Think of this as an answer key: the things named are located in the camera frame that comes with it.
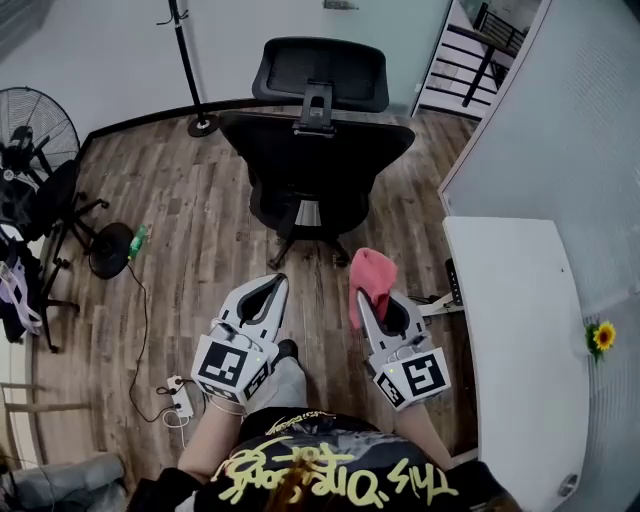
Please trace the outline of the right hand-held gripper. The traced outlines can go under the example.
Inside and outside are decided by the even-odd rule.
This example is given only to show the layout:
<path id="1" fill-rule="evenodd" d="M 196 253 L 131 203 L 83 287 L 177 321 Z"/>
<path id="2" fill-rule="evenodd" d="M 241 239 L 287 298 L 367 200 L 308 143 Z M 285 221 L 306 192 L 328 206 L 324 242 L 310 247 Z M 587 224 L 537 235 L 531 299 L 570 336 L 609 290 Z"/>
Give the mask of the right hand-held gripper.
<path id="1" fill-rule="evenodd" d="M 400 292 L 391 293 L 390 326 L 364 291 L 357 292 L 357 307 L 371 349 L 367 364 L 373 384 L 396 411 L 451 387 L 444 351 L 426 335 L 413 301 Z"/>

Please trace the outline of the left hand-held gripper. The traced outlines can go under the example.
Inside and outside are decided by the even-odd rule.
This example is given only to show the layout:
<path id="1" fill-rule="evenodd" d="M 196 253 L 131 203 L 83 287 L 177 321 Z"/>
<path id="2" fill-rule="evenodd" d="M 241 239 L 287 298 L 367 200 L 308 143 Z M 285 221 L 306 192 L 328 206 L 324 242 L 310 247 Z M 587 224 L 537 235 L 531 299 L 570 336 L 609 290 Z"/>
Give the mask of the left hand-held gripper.
<path id="1" fill-rule="evenodd" d="M 191 379 L 211 397 L 249 405 L 264 388 L 279 349 L 273 343 L 281 327 L 289 293 L 285 274 L 261 276 L 233 289 L 219 318 L 244 325 L 248 335 L 225 322 L 214 322 L 200 336 Z"/>

